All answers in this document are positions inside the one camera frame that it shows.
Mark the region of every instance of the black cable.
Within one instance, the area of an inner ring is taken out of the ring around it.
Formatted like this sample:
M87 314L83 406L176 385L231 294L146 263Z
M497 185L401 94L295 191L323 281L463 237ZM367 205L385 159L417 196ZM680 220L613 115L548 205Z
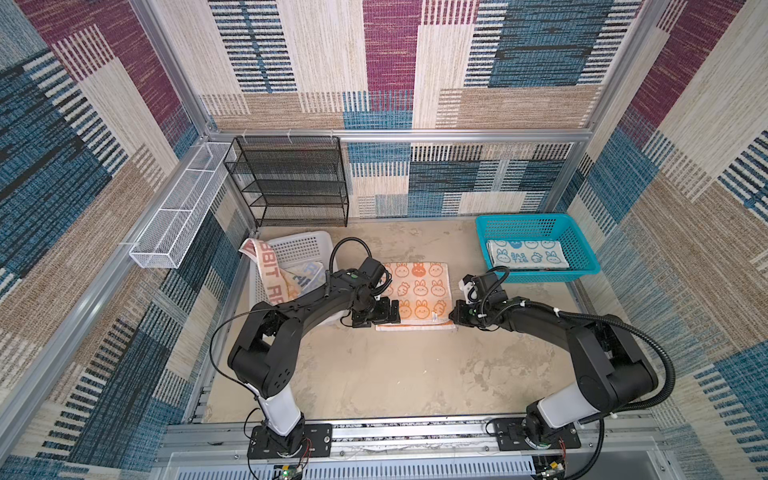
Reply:
M245 427L246 427L246 425L248 425L248 420L250 419L250 416L253 415L253 413L255 411L257 411L257 410L261 410L261 408L260 407L256 407L255 409L251 410L250 413L248 414L248 416L245 418L245 422L243 422L243 435L245 435L245 438L247 438L249 440L250 440L250 435L245 433Z
M217 372L219 372L219 375L221 375L221 376L222 376L222 377L224 377L225 379L230 379L230 380L232 380L233 382L235 382L237 385L242 385L242 386L243 386L243 388L244 388L245 390L248 390L248 393L250 393L251 395L253 395L253 392L251 391L251 389L249 389L248 387L246 387L246 386L245 386L245 383L242 383L240 380L238 380L238 379L234 379L234 378L230 377L230 376L229 376L229 375L227 375L226 373L224 373L224 372L222 372L221 370L219 370L219 367L217 367L217 366L216 366L216 362L214 362L214 338L216 338L216 334L217 334L217 333L219 333L219 330L221 330L221 329L222 329L222 328L223 328L225 325L227 325L227 324L228 324L229 322L231 322L232 320L234 320L234 319L236 319L236 318L239 318L239 317L241 317L241 316L250 315L251 313L255 313L255 312L266 312L266 311L269 311L269 310L277 310L277 309L272 309L272 308L265 308L265 309L261 309L261 310L249 310L249 311L247 311L247 312L244 312L244 313L238 313L237 315L235 315L235 316L233 316L233 317L231 317L231 318L229 318L229 319L225 320L224 322L222 322L222 323L221 323L221 325L219 325L219 326L218 326L218 327L217 327L217 328L214 330L214 334L210 336L210 342L208 343L208 358L210 359L210 364L213 366L214 370L216 370Z
M491 436L491 437L499 437L499 436L502 434L501 432L493 432L493 433L490 433L490 432L488 431L488 425L491 425L491 424L493 423L493 421L494 421L494 420L495 420L495 419L490 419L490 420L488 420L488 421L485 423L485 433L486 433L488 436Z
M337 243L337 244L334 246L334 248L333 248L333 251L331 251L331 258L330 258L330 261L328 262L328 270L331 270L331 269L333 268L333 259L335 259L335 258L336 258L336 252L337 252L337 251L339 251L339 247L341 247L341 246L342 246L344 243L346 243L346 242L349 242L349 241L354 241L354 242L357 242L357 243L359 243L360 245L362 245L363 247L365 247L365 249L366 249L366 253L368 253L368 256L369 256L369 257L372 257L372 255L371 255L371 249L369 249L369 248L368 248L368 245L367 245L367 244L366 244L364 241L362 241L361 239L359 239L358 237L347 237L347 238L342 238L342 239L341 239L341 240L339 240L339 242L338 242L338 243Z
M256 479L259 480L259 477L256 476L255 473L253 473L253 469L250 467L250 457L248 456L248 453L246 452L245 458L248 461L248 470L250 471L250 474Z
M551 306L547 305L546 303L526 302L525 305L534 306L542 310L554 311L554 309ZM656 352L659 359L661 360L661 364L664 366L664 385L661 387L661 390L659 390L659 393L650 397L648 400L641 400L639 402L632 402L632 403L628 403L625 406L621 406L615 409L614 413L626 412L627 410L648 409L652 406L656 406L662 403L664 400L668 399L670 395L672 395L672 391L674 390L675 383L677 382L677 374L675 373L672 359L670 358L669 354L666 351L664 351L661 345L659 345L656 342L656 340L652 339L644 331L638 329L636 326L630 325L629 323L624 323L620 320L614 320L606 316L591 315L589 313L573 313L573 312L562 312L562 311L559 312L558 315L564 318L582 319L582 320L590 320L596 323L605 323L607 325L612 325L617 328L627 330L632 335L643 340L650 348L652 348L653 351Z
M345 316L341 317L341 318L339 319L339 323L341 323L341 324L342 324L342 325L344 325L345 327L347 327L347 328L350 328L350 329L351 329L351 328L352 328L352 326L351 326L351 325L347 325L346 323L344 323L344 322L342 321L342 320L344 320L346 317L348 317L348 316L350 316L350 315L352 315L352 310L350 310L350 311L349 311L349 313L347 313Z
M389 286L390 283L392 283L392 274L389 272L389 270L384 269L384 274L386 275L386 281L376 287L371 293L373 296L381 295L386 290L386 287Z
M496 322L496 320L497 320L497 319L498 319L500 316L502 316L502 315L504 314L504 312L506 312L507 310L511 309L513 306L520 306L520 303L510 303L509 305L507 305L507 306L505 306L504 308L502 308L501 310L499 310L499 311L496 313L496 315L493 317L493 319L491 320L491 323L495 323L495 322Z
M485 311L485 302L487 302L487 301L488 301L488 297L489 297L489 296L491 296L491 293L493 293L493 291L494 291L494 290L496 290L496 288L497 288L499 285L501 285L502 283L504 283L504 280L506 280L506 279L507 279L507 277L509 276L509 267L507 267L507 266L503 266L503 265L494 266L493 268L491 268L490 270L488 270L486 273L490 273L490 272L504 272L504 274L503 274L501 277L499 277L499 278L498 278L498 279L497 279L497 280L496 280L496 281L495 281L495 282L494 282L494 283L491 285L491 287L490 287L490 288L488 288L488 290L486 290L486 291L485 291L485 295L483 295L483 296L482 296L482 298L480 299L480 302L479 302L479 303L480 303L480 305L478 306L478 318L482 318L482 316L481 316L481 315L482 315L482 314L483 314L483 312Z
M603 449L603 439L605 438L605 421L603 419L599 419L598 422L600 422L600 428L598 430L598 444L594 447L594 452L592 453L592 456L589 458L589 462L587 462L586 465L581 467L581 469L578 472L568 477L565 477L563 480L576 480L577 478L583 477L584 475L587 474L587 472L589 472L592 469L595 462L598 460L598 457L600 456L600 450Z

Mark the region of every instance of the metal rail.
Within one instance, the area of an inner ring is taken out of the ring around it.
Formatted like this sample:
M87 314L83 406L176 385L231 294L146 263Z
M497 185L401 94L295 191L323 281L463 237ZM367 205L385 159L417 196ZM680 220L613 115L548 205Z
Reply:
M587 141L592 132L587 128L527 128L508 130L321 130L287 128L280 130L219 131L210 133L210 141L232 141L235 137L300 137L333 136L346 143L355 142L572 142Z
M307 423L332 423L333 441L329 458L314 462L338 462L350 459L381 458L453 458L509 455L500 452L493 426L494 418L524 417L525 414L453 415L405 417L391 419L316 420ZM259 425L246 425L250 431ZM647 410L622 412L618 418L605 421L606 452L653 451L666 448L664 436ZM589 453L597 439L597 423L579 430L582 448L573 453ZM243 436L243 423L196 423L169 425L154 466L160 468L200 465L237 465L235 455L243 455L248 440ZM557 455L559 450L541 450L536 455ZM528 454L520 451L516 455ZM253 460L251 463L268 463Z
M161 65L165 68L170 84L187 111L192 125L197 129L197 134L201 137L208 135L211 131L208 112L203 106L200 97L195 94L189 78L187 78L187 75L181 68L176 52L171 47L154 8L148 0L129 0L129 2L136 13L136 17L139 19L139 23L144 27L144 31L147 33L147 37L149 37Z

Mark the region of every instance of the folded towel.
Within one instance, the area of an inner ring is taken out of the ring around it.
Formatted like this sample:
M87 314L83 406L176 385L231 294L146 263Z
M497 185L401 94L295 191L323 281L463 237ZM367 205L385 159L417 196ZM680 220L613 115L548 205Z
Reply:
M491 265L510 270L566 270L570 268L560 242L553 240L488 240Z
M384 263L392 283L383 296L400 302L400 325L377 325L377 330L454 329L448 314L453 308L447 263Z

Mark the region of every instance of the wire mesh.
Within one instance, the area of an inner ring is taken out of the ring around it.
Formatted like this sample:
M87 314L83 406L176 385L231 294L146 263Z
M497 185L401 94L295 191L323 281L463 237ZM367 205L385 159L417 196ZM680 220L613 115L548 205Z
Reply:
M224 165L259 225L346 225L336 137L237 137Z
M205 144L179 176L131 249L142 268L178 268L227 177L230 144Z

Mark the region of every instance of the white towel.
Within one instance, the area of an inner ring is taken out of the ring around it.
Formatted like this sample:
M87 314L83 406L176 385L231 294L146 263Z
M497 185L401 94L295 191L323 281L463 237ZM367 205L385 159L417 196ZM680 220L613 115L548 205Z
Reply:
M570 268L560 242L488 240L485 244L491 265L511 270L566 270Z

